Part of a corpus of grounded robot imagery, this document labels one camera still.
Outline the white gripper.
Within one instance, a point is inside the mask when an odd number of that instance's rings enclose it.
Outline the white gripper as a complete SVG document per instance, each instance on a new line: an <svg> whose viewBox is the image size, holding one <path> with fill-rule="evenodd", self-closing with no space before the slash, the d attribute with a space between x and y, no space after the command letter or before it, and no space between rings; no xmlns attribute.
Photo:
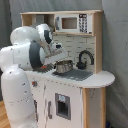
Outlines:
<svg viewBox="0 0 128 128"><path fill-rule="evenodd" d="M66 49L62 47L45 58L45 65L64 59L67 56L68 53Z"/></svg>

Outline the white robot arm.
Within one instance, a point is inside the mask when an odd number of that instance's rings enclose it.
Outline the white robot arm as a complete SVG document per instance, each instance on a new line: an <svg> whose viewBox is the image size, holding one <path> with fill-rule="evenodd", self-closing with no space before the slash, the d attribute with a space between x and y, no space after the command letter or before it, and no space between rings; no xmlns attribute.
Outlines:
<svg viewBox="0 0 128 128"><path fill-rule="evenodd" d="M2 96L11 128L38 128L34 100L26 71L41 68L67 56L54 43L47 24L14 29L12 45L0 50Z"/></svg>

